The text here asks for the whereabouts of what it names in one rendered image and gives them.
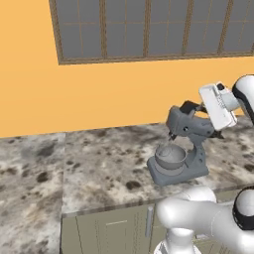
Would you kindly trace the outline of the grey mixer bowl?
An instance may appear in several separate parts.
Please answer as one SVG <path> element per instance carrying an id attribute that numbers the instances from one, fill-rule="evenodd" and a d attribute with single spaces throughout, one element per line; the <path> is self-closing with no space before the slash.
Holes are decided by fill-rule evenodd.
<path id="1" fill-rule="evenodd" d="M 166 170 L 175 170 L 181 167 L 186 157 L 186 150 L 175 144 L 160 145 L 155 153 L 156 162 Z"/>

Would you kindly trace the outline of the olive cupboard door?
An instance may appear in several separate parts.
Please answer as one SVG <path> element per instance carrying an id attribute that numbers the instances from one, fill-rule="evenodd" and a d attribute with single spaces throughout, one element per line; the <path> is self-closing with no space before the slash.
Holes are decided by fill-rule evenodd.
<path id="1" fill-rule="evenodd" d="M 137 254 L 138 213 L 127 208 L 78 216 L 82 254 Z M 128 222 L 106 226 L 120 220 Z"/>
<path id="2" fill-rule="evenodd" d="M 153 224 L 150 237 L 145 237 L 147 207 L 150 205 L 154 207 Z M 156 206 L 154 204 L 139 206 L 138 222 L 139 229 L 137 254 L 153 254 L 157 245 L 166 236 L 166 229 L 159 222 L 158 216 L 156 214 Z"/>

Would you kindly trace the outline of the grey stand mixer base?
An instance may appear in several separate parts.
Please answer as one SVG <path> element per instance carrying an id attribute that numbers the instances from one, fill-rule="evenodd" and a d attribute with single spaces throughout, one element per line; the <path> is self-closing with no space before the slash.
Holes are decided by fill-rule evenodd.
<path id="1" fill-rule="evenodd" d="M 162 168 L 155 160 L 155 155 L 147 161 L 147 167 L 154 183 L 160 187 L 179 184 L 188 180 L 206 176 L 205 150 L 202 147 L 204 137 L 191 135 L 192 149 L 187 152 L 184 164 L 175 170 Z"/>

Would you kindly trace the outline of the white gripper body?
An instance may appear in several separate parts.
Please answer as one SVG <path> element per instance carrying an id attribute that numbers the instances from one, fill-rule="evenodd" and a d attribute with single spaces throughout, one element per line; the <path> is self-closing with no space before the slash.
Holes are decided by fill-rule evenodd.
<path id="1" fill-rule="evenodd" d="M 216 131 L 236 125 L 234 110 L 238 108 L 238 101 L 229 88 L 218 82 L 205 85 L 198 92 Z"/>

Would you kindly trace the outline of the wood framed window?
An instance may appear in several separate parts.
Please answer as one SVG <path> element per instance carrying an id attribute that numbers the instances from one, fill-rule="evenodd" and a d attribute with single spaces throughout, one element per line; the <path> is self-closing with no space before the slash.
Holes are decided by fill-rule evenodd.
<path id="1" fill-rule="evenodd" d="M 254 0 L 49 0 L 60 64 L 254 56 Z"/>

